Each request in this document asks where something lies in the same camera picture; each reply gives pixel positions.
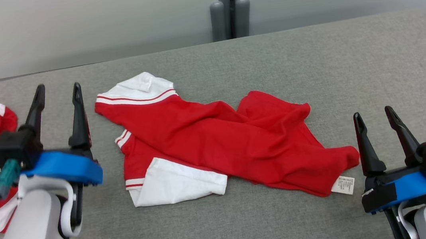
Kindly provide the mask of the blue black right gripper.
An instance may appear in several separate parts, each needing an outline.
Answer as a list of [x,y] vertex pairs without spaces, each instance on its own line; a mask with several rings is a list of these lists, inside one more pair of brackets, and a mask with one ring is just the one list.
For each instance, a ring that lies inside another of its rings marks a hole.
[[386,171],[385,163],[379,160],[368,138],[361,115],[356,112],[353,125],[366,177],[362,206],[369,214],[385,214],[393,239],[426,239],[426,178],[417,167],[423,162],[426,142],[419,143],[391,106],[384,110],[400,140],[407,167]]

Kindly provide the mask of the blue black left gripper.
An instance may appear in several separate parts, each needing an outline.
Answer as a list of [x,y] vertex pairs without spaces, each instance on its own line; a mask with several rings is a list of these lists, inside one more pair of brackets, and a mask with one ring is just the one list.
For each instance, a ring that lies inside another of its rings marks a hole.
[[[20,131],[41,133],[41,114],[45,107],[45,85],[37,86],[25,124]],[[92,146],[81,85],[74,83],[72,103],[73,129],[68,145],[71,149],[90,149]],[[82,224],[82,191],[85,186],[103,184],[103,169],[92,158],[48,151],[40,155],[36,166],[23,172],[25,195],[36,190],[67,191],[60,210],[61,229],[80,227]]]

